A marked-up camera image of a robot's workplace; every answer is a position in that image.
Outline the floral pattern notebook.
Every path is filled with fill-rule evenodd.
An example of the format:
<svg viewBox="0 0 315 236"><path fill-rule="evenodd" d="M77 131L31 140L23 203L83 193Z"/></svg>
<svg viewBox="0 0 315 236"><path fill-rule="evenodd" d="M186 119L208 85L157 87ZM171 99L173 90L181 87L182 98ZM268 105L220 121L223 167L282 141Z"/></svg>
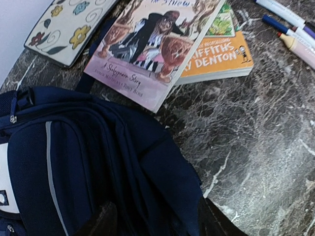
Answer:
<svg viewBox="0 0 315 236"><path fill-rule="evenodd" d="M70 68L116 0L54 0L25 40L24 47Z"/></svg>

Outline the white marker purple cap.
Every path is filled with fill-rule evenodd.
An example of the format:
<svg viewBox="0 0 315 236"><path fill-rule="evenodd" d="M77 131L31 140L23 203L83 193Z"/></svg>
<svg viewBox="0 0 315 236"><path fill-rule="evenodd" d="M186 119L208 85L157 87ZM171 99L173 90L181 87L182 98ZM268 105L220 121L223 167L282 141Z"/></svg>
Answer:
<svg viewBox="0 0 315 236"><path fill-rule="evenodd" d="M305 43L308 47L312 47L313 49L315 48L315 39L299 27L293 27L290 29L268 15L264 15L262 17L262 21L281 33L295 37L300 42Z"/></svg>

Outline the white marker blue cap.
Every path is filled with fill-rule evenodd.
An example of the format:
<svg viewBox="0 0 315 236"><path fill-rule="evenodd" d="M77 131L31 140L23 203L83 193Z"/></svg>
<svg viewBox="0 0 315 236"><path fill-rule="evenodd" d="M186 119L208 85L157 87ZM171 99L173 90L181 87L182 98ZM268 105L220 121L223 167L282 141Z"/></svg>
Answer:
<svg viewBox="0 0 315 236"><path fill-rule="evenodd" d="M307 22L306 20L298 16L296 13L294 13L292 10L283 6L282 4L275 0L254 0L254 2L268 9L269 11L275 13L277 16L281 17L282 19L290 23L292 26L301 28L307 27L312 31L315 30L314 24Z"/></svg>

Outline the orange Treehouse book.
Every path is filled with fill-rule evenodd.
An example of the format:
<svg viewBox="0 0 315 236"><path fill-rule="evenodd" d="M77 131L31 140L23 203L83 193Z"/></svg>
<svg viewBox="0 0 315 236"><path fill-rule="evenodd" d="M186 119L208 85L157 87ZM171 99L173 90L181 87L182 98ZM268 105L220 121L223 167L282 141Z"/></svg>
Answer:
<svg viewBox="0 0 315 236"><path fill-rule="evenodd" d="M177 85L247 76L253 59L229 2L225 2Z"/></svg>

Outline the navy blue student backpack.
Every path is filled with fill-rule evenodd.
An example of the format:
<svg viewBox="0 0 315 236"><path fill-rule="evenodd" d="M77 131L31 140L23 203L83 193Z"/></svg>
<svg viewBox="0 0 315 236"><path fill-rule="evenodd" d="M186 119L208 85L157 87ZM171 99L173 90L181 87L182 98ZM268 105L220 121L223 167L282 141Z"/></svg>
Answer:
<svg viewBox="0 0 315 236"><path fill-rule="evenodd" d="M0 96L3 236L241 236L152 116L55 87Z"/></svg>

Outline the cream marker red tip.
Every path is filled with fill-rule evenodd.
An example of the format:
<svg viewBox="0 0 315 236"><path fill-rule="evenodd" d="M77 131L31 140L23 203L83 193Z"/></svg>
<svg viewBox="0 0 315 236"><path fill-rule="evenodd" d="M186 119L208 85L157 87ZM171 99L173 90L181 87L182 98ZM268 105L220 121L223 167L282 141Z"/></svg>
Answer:
<svg viewBox="0 0 315 236"><path fill-rule="evenodd" d="M305 62L313 70L315 69L315 52L312 47L305 46L292 36L288 36L284 33L278 32L277 36L283 41L284 45Z"/></svg>

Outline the Taming of the Shrew book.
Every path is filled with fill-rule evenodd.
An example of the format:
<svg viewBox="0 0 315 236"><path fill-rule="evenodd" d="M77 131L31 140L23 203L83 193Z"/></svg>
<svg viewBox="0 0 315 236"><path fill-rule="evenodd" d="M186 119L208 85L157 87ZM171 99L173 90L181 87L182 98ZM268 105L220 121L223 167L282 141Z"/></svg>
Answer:
<svg viewBox="0 0 315 236"><path fill-rule="evenodd" d="M84 72L156 113L223 5L222 0L132 0Z"/></svg>

